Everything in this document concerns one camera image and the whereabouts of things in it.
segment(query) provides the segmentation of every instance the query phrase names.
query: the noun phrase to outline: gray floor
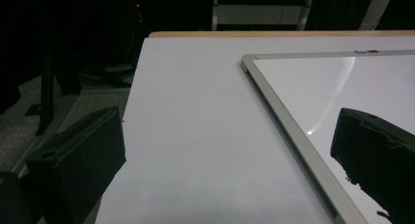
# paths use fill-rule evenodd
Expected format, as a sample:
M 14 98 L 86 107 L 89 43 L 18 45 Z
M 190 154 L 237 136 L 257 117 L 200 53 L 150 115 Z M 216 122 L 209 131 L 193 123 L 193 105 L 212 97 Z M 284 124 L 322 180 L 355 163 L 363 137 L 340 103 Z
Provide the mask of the gray floor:
M 54 103 L 58 107 L 65 97 L 55 85 Z M 39 124 L 39 116 L 24 116 L 25 112 L 33 104 L 40 103 L 40 77 L 34 78 L 20 86 L 21 99 L 10 109 L 0 114 L 0 171 L 10 171 L 22 157 L 30 142 L 35 138 L 35 132 Z M 87 114 L 113 106 L 120 106 L 124 112 L 128 92 L 112 93 L 100 90 L 101 93 L 81 94 L 77 97 L 69 113 L 61 123 L 57 133 L 80 120 Z M 91 211 L 85 223 L 95 223 L 99 202 Z

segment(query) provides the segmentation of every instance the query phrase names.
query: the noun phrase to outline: white table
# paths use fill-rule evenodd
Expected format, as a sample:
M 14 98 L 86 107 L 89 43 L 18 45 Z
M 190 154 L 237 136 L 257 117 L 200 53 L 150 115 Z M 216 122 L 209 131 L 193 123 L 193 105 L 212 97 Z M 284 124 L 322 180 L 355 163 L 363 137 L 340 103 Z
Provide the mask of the white table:
M 102 223 L 330 223 L 240 68 L 245 54 L 410 49 L 415 37 L 148 38 Z

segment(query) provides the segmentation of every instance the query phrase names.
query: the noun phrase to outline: whiteboard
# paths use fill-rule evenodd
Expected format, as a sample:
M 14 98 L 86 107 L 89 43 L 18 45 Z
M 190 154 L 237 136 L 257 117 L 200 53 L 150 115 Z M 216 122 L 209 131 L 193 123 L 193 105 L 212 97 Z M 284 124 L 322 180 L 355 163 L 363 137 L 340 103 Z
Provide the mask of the whiteboard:
M 414 134 L 414 66 L 414 51 L 246 55 L 243 58 L 243 68 L 347 223 L 391 222 L 378 214 L 378 211 L 387 211 L 358 185 L 350 184 L 342 166 L 330 157 L 340 109 L 369 112 Z

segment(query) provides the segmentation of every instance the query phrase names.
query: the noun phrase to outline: carpeted floor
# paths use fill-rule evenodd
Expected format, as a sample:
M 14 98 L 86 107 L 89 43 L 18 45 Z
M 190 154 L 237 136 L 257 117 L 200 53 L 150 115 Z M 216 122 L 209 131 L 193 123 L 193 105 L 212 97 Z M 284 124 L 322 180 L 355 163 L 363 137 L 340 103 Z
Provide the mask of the carpeted floor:
M 34 78 L 20 86 L 21 99 L 7 111 L 0 115 L 0 171 L 10 171 L 27 145 L 33 140 L 39 124 L 39 116 L 25 116 L 24 114 L 33 104 L 40 103 L 40 77 Z M 66 118 L 58 128 L 62 132 L 87 114 L 107 107 L 120 106 L 121 114 L 125 110 L 128 92 L 121 93 L 81 94 L 71 107 Z M 55 85 L 54 103 L 57 106 L 65 96 L 59 86 Z M 99 202 L 91 211 L 84 223 L 95 223 Z

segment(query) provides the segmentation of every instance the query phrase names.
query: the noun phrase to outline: whiteboard frame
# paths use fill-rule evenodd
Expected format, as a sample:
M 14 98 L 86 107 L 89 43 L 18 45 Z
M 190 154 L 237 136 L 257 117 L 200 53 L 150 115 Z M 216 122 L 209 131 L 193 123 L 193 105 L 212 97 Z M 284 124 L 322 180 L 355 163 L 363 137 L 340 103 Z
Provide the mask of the whiteboard frame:
M 354 51 L 327 53 L 249 54 L 241 67 L 297 160 L 314 193 L 334 223 L 368 223 L 331 169 L 303 133 L 284 103 L 262 75 L 254 60 L 329 57 L 415 55 L 415 50 Z

